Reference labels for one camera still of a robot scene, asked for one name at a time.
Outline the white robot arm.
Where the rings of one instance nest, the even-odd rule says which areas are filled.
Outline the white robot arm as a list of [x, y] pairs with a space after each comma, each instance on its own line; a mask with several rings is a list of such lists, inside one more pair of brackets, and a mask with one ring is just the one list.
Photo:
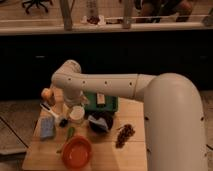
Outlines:
[[144, 104], [148, 171], [208, 171], [204, 111], [198, 89], [176, 73], [83, 74], [78, 62], [65, 61], [52, 75], [65, 104], [84, 92], [102, 93]]

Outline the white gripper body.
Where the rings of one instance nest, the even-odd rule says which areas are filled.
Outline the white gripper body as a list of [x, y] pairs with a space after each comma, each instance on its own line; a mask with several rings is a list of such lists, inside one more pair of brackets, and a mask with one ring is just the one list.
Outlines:
[[87, 97], [84, 95], [82, 91], [75, 90], [75, 91], [64, 91], [63, 98], [65, 104], [72, 108], [73, 106], [78, 105], [85, 105], [88, 103]]

